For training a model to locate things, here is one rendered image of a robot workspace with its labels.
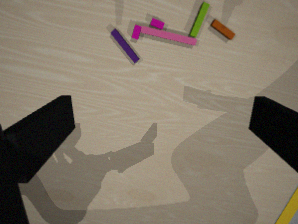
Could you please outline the small magenta block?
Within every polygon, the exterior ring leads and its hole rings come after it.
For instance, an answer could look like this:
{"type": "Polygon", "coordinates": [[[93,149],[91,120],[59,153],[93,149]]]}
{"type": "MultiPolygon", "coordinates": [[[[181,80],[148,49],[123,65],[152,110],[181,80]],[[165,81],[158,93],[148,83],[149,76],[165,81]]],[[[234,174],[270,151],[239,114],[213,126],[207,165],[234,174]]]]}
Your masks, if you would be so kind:
{"type": "Polygon", "coordinates": [[[140,35],[140,31],[141,31],[141,26],[135,25],[132,38],[138,40],[139,35],[140,35]]]}
{"type": "Polygon", "coordinates": [[[162,30],[163,26],[164,26],[164,22],[161,22],[159,20],[156,20],[156,19],[152,18],[152,21],[151,21],[150,25],[162,30]]]}

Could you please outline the orange-brown rectangular rod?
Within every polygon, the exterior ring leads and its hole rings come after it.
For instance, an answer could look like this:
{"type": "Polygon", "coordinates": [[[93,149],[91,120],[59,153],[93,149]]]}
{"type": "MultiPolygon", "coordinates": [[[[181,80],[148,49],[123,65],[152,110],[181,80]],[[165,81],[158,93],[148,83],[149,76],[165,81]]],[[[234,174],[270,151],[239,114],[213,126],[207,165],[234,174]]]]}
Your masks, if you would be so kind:
{"type": "Polygon", "coordinates": [[[217,30],[219,33],[221,33],[229,40],[232,40],[232,38],[235,36],[235,33],[233,33],[230,29],[228,29],[226,26],[224,26],[216,19],[213,20],[210,26],[213,27],[215,30],[217,30]]]}

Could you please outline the purple rod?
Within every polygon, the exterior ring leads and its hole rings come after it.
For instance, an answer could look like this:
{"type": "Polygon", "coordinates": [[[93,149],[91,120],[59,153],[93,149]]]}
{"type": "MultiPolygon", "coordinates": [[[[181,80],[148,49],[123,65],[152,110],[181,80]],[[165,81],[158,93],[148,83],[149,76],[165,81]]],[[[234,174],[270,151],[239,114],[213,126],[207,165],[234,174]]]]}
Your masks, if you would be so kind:
{"type": "Polygon", "coordinates": [[[124,38],[117,31],[117,29],[114,29],[111,32],[111,34],[116,39],[116,41],[120,44],[120,46],[124,49],[124,51],[128,54],[128,56],[132,59],[132,61],[134,63],[136,63],[139,60],[139,57],[131,49],[131,47],[128,45],[128,43],[124,40],[124,38]]]}

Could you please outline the lime green rod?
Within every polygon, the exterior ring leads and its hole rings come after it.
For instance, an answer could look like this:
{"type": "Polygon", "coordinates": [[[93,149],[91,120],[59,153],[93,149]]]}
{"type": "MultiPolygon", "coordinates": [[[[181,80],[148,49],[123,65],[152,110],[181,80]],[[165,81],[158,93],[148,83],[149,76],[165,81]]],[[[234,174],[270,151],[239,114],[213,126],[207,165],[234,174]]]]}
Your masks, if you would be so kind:
{"type": "Polygon", "coordinates": [[[210,6],[210,4],[208,4],[206,2],[202,3],[200,10],[198,12],[198,15],[197,15],[195,22],[193,24],[193,27],[191,29],[191,32],[189,34],[190,36],[196,38],[209,6],[210,6]]]}

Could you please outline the pink rod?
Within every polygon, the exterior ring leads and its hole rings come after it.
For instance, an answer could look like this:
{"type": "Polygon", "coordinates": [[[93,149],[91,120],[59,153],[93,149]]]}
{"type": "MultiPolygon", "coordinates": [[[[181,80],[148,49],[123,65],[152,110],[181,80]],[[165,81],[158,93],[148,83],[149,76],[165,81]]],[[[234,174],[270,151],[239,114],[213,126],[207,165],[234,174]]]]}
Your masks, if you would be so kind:
{"type": "Polygon", "coordinates": [[[196,45],[196,41],[197,41],[197,39],[194,39],[194,38],[166,32],[162,30],[157,30],[157,29],[153,29],[145,26],[141,26],[140,33],[157,36],[157,37],[161,37],[161,38],[165,38],[173,41],[178,41],[178,42],[182,42],[182,43],[186,43],[194,46],[196,45]]]}

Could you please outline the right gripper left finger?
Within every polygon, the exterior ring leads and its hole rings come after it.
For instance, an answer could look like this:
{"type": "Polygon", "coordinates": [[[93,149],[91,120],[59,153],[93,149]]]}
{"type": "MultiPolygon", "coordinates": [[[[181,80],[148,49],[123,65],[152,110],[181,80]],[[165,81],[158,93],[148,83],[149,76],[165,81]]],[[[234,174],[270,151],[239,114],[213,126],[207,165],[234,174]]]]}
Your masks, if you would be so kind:
{"type": "Polygon", "coordinates": [[[71,95],[5,130],[0,124],[0,224],[29,224],[18,183],[28,183],[74,129],[71,95]]]}

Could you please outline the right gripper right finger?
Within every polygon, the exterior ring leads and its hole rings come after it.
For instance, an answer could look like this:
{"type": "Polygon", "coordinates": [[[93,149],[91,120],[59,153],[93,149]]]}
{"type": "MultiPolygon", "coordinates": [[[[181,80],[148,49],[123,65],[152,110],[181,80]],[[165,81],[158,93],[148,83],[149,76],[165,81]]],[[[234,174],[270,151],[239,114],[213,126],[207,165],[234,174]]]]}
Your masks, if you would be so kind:
{"type": "Polygon", "coordinates": [[[298,173],[298,112],[255,96],[249,130],[298,173]]]}

